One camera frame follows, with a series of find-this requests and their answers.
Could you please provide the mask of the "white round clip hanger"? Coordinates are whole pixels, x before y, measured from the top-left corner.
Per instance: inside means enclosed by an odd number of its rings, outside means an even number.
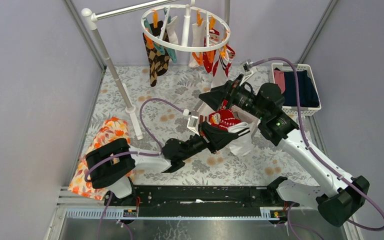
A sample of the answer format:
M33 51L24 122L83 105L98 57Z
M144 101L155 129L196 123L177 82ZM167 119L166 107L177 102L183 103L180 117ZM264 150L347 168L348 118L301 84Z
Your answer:
M145 34L147 39L151 40L152 43L155 44L156 47L165 47L168 49L173 49L180 52L189 52L189 53L210 52L210 51L219 50L222 47L226 46L231 37L231 29L228 23L224 21L222 18L220 18L219 16L215 15L214 13L208 10L196 7L194 0L192 0L188 4L172 4L171 0L154 0L154 1L144 3L142 4L142 6L144 8L149 9L141 17L141 27L142 27L143 33ZM181 35L179 44L174 44L164 40L164 32L168 30L167 24L169 20L169 14L172 9L185 9L182 35ZM147 17L148 15L156 13L160 10L162 11L166 10L166 13L164 14L163 25L161 27L161 34L154 36L153 32L150 29L150 24L148 23ZM204 15L203 23L201 25L204 26L204 30L205 30L204 36L202 37L203 39L205 39L205 46L189 45L189 34L192 32L191 12L193 11L195 11L200 15ZM217 42L217 44L211 45L210 29L215 22L223 26L224 32L220 34L219 41Z

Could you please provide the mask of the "white sock with black stripes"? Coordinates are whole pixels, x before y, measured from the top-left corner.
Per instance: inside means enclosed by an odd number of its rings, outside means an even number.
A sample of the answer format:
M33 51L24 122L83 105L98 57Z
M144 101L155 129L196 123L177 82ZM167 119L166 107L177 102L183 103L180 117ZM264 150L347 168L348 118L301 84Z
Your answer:
M228 80L228 75L225 74L224 71L224 59L221 59L220 56L218 57L218 60L213 65L212 69L212 82L211 82L211 88L219 87L224 85Z

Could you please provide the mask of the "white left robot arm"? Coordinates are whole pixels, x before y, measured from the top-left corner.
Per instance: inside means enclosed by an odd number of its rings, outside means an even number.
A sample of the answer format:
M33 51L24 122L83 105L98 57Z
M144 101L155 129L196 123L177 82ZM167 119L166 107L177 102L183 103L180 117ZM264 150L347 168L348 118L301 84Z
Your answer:
M245 122L229 128L207 121L187 127L194 133L188 140L170 138L161 151L132 147L124 138L93 150L86 155L88 171L84 180L94 189L108 189L122 205L128 206L135 200L134 184L127 176L130 171L173 173L185 166L186 159L204 150L214 154L250 132Z

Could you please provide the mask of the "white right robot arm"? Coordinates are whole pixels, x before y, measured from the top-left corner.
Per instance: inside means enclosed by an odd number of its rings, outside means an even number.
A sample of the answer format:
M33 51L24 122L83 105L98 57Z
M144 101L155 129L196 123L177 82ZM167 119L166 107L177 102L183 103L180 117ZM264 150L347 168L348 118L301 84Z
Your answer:
M335 227L341 227L364 205L362 194L368 193L369 181L341 169L306 139L302 129L282 110L285 98L277 84L264 83L254 93L239 80L229 80L201 93L199 99L214 111L235 106L259 119L261 135L292 156L318 183L315 187L279 177L266 193L271 205L296 202L318 210Z

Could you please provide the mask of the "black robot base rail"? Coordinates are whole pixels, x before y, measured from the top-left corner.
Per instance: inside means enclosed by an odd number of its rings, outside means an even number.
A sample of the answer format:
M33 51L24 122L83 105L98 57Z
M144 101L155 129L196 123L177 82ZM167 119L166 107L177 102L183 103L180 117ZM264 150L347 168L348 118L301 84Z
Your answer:
M282 219L291 206L272 187L137 185L124 198L110 197L111 207L131 207L139 217L156 218L252 218Z

